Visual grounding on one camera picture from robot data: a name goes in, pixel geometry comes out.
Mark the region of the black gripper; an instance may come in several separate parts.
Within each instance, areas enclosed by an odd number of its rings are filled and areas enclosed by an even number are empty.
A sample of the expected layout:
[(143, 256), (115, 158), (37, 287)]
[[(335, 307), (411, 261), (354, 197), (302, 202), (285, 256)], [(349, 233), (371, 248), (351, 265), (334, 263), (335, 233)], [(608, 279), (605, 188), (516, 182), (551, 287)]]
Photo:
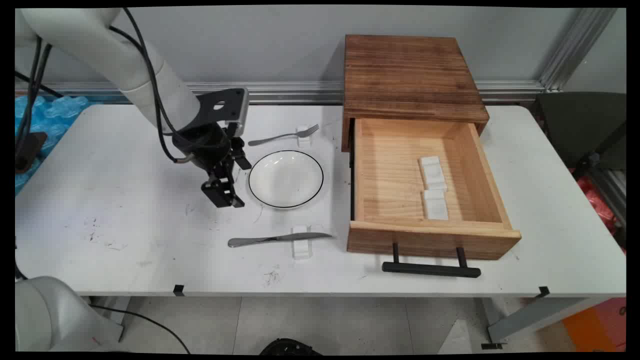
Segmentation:
[(190, 162), (206, 171), (208, 180), (201, 185), (201, 191), (215, 207), (245, 207), (235, 191), (233, 176), (234, 162), (242, 170), (252, 168), (242, 138), (230, 138), (226, 127), (212, 122), (179, 131), (173, 135), (173, 145), (186, 157), (192, 155)]

